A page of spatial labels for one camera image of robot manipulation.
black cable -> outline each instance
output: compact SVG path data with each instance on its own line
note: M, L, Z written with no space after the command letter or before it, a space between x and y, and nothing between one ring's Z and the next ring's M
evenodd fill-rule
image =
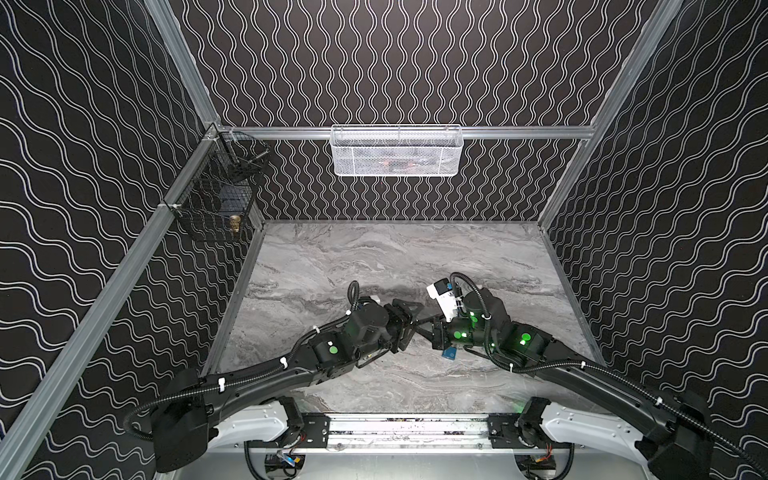
M464 345L464 351L467 353L471 353L474 356L479 356L482 359L490 360L485 354L478 352L477 350L473 350L472 347L469 345Z
M353 312L357 310L357 303L360 301L360 284L357 283L357 280L352 280L349 283L349 287L346 289L346 299L349 300L349 305L351 305L349 309Z
M243 442L243 450L245 451L245 464L248 465L248 472L256 479L256 480L270 480L269 478L264 478L263 476L259 475L259 472L256 471L256 469L253 467L253 460L250 459L250 451L248 450L248 445L250 444L250 440L246 440Z
M571 449L568 451L568 460L565 463L563 471L558 473L552 480L563 480L565 476L571 471L571 467L574 464L574 455L576 453L576 445L571 443Z
M480 299L480 307L482 308L483 318L485 319L486 322L488 322L491 319L491 313L488 311L488 307L485 305L485 300L482 298L482 295L480 295L480 289L475 284L475 282L473 282L471 278L469 278L468 276L466 276L464 273L461 273L461 272L451 273L451 275L448 278L454 289L458 288L456 279L459 278L461 280L464 280L464 283L469 285L469 288L471 288L472 291L477 293L477 296Z
M346 320L346 316L343 316L340 319L333 320L332 322L328 322L325 325L321 326L319 330L322 332L324 330L330 329L335 327L338 323L341 323L342 321ZM303 345L305 341L307 341L310 337L315 336L317 334L317 331L312 329L309 332L302 335L296 343L293 344L293 348L288 352L288 355L285 356L286 361L290 363L291 360L293 360L293 357L299 352L299 348ZM231 388L234 386L241 386L246 385L248 383L252 382L258 382L261 379L265 379L266 377L272 376L276 373L282 372L284 370L283 365L279 364L277 366L274 366L271 369L265 370L263 372L254 373L252 375L240 377L237 379L230 380L227 382L227 388ZM184 390L182 392L178 393L171 393L169 395L164 395L161 397L156 398L155 400L152 400L151 402L144 403L142 405L137 406L135 409L132 409L124 418L123 418L123 429L126 433L129 435L132 435L136 437L137 439L146 440L148 442L152 441L152 434L147 432L142 432L141 430L137 429L132 425L132 419L138 415L139 413L143 412L144 410L151 409L152 407L163 405L164 403L171 403L176 402L177 400L182 399L189 399L196 396L204 395L205 393L209 392L218 392L219 386L218 385L212 385L207 387L197 387L194 389Z
M536 475L534 472L531 472L531 464L528 464L528 468L525 470L525 477L528 480L544 480L540 476Z

aluminum frame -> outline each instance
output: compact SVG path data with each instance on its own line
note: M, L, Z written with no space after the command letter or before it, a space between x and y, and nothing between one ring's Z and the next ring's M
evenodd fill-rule
M250 135L257 140L330 140L331 127L222 127L221 132ZM552 138L589 139L592 126L554 127L465 127L465 140L524 140Z
M168 189L165 202L172 204L178 200L208 150L215 144L216 134L213 127L209 128ZM165 203L157 206L18 418L11 424L0 443L0 478L3 480L16 480L24 473L174 219L173 212Z
M578 301L578 298L576 298L574 289L571 287L571 281L568 280L568 275L566 275L565 270L563 270L563 266L560 263L557 252L554 251L554 246L549 240L549 234L546 230L541 228L541 226L539 226L539 232L541 233L541 241L544 243L544 247L547 249L547 253L549 253L549 259L552 261L554 271L558 273L560 283L563 285L563 290L565 291L565 296L568 298L568 303L571 304L571 309L574 311L576 320L578 320L578 324L581 327L581 333L584 334L584 338L587 339L587 344L589 345L589 350L592 351L594 361L602 366L605 366L605 359L600 352L598 341L594 339L594 335L589 328L587 317L584 316L584 312L581 311L581 303Z
M243 266L240 268L240 274L237 276L234 290L232 290L230 300L227 302L227 309L224 310L224 315L221 317L219 329L216 332L216 338L208 351L208 358L205 360L202 376L208 375L218 369L221 356L227 348L227 342L232 333L237 313L240 311L240 306L243 305L243 298L245 298L245 293L248 290L248 281L250 280L253 268L256 266L256 261L259 252L261 251L261 245L264 242L266 228L263 224L261 225L260 230L253 235L253 239L248 247L248 253L243 260Z
M197 68L192 51L181 33L181 26L170 7L168 0L144 0L149 14L163 38L168 54L173 59L179 71L181 83L187 89L197 116L206 127L221 125L219 114L210 99L210 92L203 83L200 70Z
M228 437L237 439L248 437L248 434L238 432L239 429L249 429L250 425L244 419L254 417L259 419L260 413L245 412L234 421L225 420L219 426L222 431L229 432ZM450 454L450 455L540 455L545 449L519 448L494 449L488 437L487 413L328 413L327 447L311 448L311 444L302 444L293 451L299 454L333 455L412 455L412 454ZM220 442L215 439L209 445L211 453L228 452L239 442ZM271 453L275 448L252 447L253 453ZM555 452L566 453L567 449L555 449ZM592 449L579 449L579 453L593 452Z

gray marble surface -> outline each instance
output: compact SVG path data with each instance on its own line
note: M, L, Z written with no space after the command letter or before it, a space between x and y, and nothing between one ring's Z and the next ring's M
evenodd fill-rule
M312 325L341 317L351 280L363 295L419 301L437 313L425 288L452 271L491 289L512 319L592 357L535 225L271 223L219 370L274 358ZM418 335L405 352L292 396L324 412L518 412L531 396L593 408L461 350L444 359Z

white wavy line pattern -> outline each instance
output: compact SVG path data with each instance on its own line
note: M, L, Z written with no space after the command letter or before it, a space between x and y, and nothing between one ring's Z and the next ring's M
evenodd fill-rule
M577 143L466 141L454 177L358 178L333 173L328 142L278 141L257 204L272 220L536 221Z
M171 2L225 124L583 125L655 0Z
M768 456L768 8L688 0L550 235L612 368ZM717 448L714 478L755 478Z
M0 439L202 126L140 0L0 0Z
M151 445L125 435L127 410L182 369L200 370L248 242L195 243L174 224L57 417L23 478L149 480Z

